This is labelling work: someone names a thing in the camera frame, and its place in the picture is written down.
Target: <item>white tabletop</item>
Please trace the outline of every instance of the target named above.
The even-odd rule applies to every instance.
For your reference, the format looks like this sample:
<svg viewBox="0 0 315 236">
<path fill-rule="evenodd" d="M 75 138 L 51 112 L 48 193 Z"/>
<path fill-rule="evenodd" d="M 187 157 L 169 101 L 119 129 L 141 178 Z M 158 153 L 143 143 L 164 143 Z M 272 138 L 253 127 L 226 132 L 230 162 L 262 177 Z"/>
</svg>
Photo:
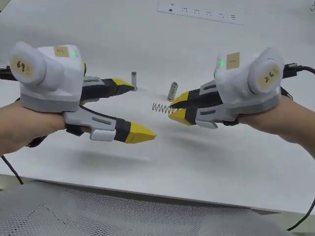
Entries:
<svg viewBox="0 0 315 236">
<path fill-rule="evenodd" d="M 287 63 L 315 67 L 308 13 L 294 15 L 302 6 L 293 0 L 244 0 L 239 5 L 222 0 L 220 6 L 205 0 L 180 2 L 218 11 L 224 7 L 242 16 L 245 26 L 158 13 L 153 0 L 12 0 L 0 14 L 0 63 L 7 63 L 15 42 L 25 41 L 34 47 L 77 45 L 88 75 L 130 81 L 131 71 L 137 71 L 137 92 L 88 107 L 144 125 L 157 137 L 125 145 L 60 131 L 39 147 L 7 158 L 23 177 L 305 213 L 315 196 L 315 162 L 302 148 L 244 125 L 217 130 L 182 126 L 151 107 L 153 102 L 168 104 L 173 81 L 179 84 L 178 94 L 209 81 L 220 50 L 260 52 L 275 46 Z M 258 12 L 244 10 L 253 4 L 259 5 Z M 261 21 L 267 5 L 272 6 L 269 21 Z M 288 28 L 291 17 L 295 20 Z M 298 37 L 300 44 L 295 43 Z M 0 85 L 1 106 L 19 97 L 17 83 Z M 303 72 L 283 86 L 315 110 L 314 76 Z M 1 162 L 0 174 L 11 175 Z"/>
</svg>

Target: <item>wire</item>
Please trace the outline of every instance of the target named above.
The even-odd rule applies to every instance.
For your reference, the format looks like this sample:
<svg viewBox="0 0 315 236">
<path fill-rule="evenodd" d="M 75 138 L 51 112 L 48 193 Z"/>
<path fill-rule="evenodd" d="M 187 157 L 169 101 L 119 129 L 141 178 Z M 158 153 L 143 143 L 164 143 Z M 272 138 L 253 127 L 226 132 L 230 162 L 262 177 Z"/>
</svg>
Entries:
<svg viewBox="0 0 315 236">
<path fill-rule="evenodd" d="M 311 214 L 311 212 L 312 212 L 314 206 L 315 206 L 315 198 L 314 198 L 314 200 L 313 200 L 313 202 L 312 202 L 312 205 L 311 205 L 310 209 L 309 209 L 308 212 L 305 214 L 305 216 L 303 216 L 302 219 L 300 219 L 295 225 L 293 225 L 292 227 L 288 228 L 287 230 L 288 230 L 288 231 L 294 230 L 294 229 L 295 229 L 296 227 L 298 227 L 303 221 L 305 221 L 305 220 L 307 219 L 307 217 L 310 216 L 310 214 Z"/>
<path fill-rule="evenodd" d="M 15 177 L 18 179 L 20 184 L 24 184 L 22 179 L 20 178 L 19 174 L 15 171 L 15 169 L 11 166 L 10 162 L 6 159 L 5 156 L 1 156 L 2 160 L 5 162 L 5 164 L 10 168 L 10 170 L 13 172 Z"/>
<path fill-rule="evenodd" d="M 314 68 L 311 68 L 311 67 L 309 67 L 309 66 L 299 65 L 299 66 L 297 67 L 297 71 L 299 72 L 299 71 L 302 71 L 302 70 L 306 70 L 306 71 L 309 71 L 309 72 L 315 74 L 315 69 L 314 69 Z"/>
<path fill-rule="evenodd" d="M 299 71 L 302 71 L 302 70 L 306 70 L 306 71 L 309 71 L 309 72 L 315 74 L 315 69 L 313 69 L 313 68 L 311 68 L 309 66 L 303 66 L 303 65 L 297 66 L 297 65 L 293 65 L 292 64 L 292 68 L 294 68 L 294 67 L 296 68 L 296 72 L 299 72 Z M 298 227 L 300 224 L 302 224 L 302 222 L 304 222 L 310 216 L 310 214 L 313 211 L 314 207 L 315 207 L 315 198 L 314 198 L 314 200 L 313 200 L 309 210 L 307 211 L 307 213 L 295 225 L 293 225 L 290 228 L 288 228 L 287 231 L 294 230 L 296 227 Z"/>
</svg>

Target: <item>gray mesh surface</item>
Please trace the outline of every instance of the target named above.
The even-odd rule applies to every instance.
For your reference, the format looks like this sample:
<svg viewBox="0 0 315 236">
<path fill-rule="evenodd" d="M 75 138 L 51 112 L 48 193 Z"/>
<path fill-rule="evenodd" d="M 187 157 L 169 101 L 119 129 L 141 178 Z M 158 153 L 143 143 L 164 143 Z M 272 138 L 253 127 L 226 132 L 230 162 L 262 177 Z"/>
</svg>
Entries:
<svg viewBox="0 0 315 236">
<path fill-rule="evenodd" d="M 288 236 L 249 209 L 140 201 L 31 182 L 0 192 L 1 236 Z"/>
</svg>

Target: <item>gray plastic part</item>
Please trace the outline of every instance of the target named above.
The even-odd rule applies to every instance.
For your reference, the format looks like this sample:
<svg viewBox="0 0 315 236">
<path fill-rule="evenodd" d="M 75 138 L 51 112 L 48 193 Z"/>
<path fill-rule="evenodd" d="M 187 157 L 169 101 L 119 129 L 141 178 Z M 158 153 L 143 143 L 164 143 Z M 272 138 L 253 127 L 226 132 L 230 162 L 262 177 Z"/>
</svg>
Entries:
<svg viewBox="0 0 315 236">
<path fill-rule="evenodd" d="M 217 91 L 215 81 L 208 82 L 200 87 L 199 95 L 209 92 Z M 197 110 L 196 121 L 213 123 L 218 120 L 235 121 L 239 114 L 254 114 L 259 112 L 268 111 L 269 109 L 277 106 L 280 102 L 281 93 L 276 93 L 275 96 L 263 101 L 259 104 L 227 108 L 225 104 L 215 107 L 200 108 Z"/>
<path fill-rule="evenodd" d="M 99 98 L 97 98 L 97 99 L 90 99 L 90 100 L 81 101 L 80 104 L 84 105 L 84 104 L 86 104 L 88 102 L 98 102 L 98 101 L 99 101 Z"/>
<path fill-rule="evenodd" d="M 66 101 L 52 101 L 34 98 L 23 93 L 20 94 L 22 106 L 37 112 L 44 113 L 61 113 L 61 112 L 75 112 L 79 108 L 80 101 L 66 102 Z"/>
<path fill-rule="evenodd" d="M 104 85 L 103 81 L 96 76 L 85 76 L 83 86 Z"/>
<path fill-rule="evenodd" d="M 199 95 L 204 95 L 207 94 L 209 92 L 215 92 L 218 91 L 217 90 L 217 86 L 216 86 L 216 82 L 214 80 L 205 83 L 204 85 L 202 85 L 200 87 L 200 92 Z"/>
<path fill-rule="evenodd" d="M 64 120 L 66 124 L 74 124 L 90 127 L 91 134 L 95 130 L 115 131 L 116 120 L 108 117 L 97 115 L 91 111 L 84 110 L 79 107 L 76 112 L 64 112 Z"/>
</svg>

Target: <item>handwritten number label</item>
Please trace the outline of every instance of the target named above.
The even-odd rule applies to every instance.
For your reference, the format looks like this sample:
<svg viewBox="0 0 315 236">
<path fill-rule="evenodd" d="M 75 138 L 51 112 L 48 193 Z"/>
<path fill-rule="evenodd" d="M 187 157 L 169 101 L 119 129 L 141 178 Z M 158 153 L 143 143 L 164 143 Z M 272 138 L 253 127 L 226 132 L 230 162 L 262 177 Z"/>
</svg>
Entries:
<svg viewBox="0 0 315 236">
<path fill-rule="evenodd" d="M 18 68 L 21 68 L 22 67 L 22 72 L 25 72 L 25 64 L 21 61 L 18 61 L 18 63 L 16 64 L 16 66 Z"/>
<path fill-rule="evenodd" d="M 12 71 L 19 73 L 25 77 L 32 77 L 34 73 L 34 67 L 28 61 L 18 57 L 13 56 L 12 61 L 10 63 L 10 67 Z"/>
<path fill-rule="evenodd" d="M 279 76 L 278 67 L 274 65 L 272 68 L 270 68 L 268 73 L 264 74 L 262 77 L 258 79 L 258 84 L 261 87 L 261 89 L 267 89 L 268 87 L 270 87 L 270 85 L 273 84 L 274 81 L 276 81 L 278 76 Z"/>
</svg>

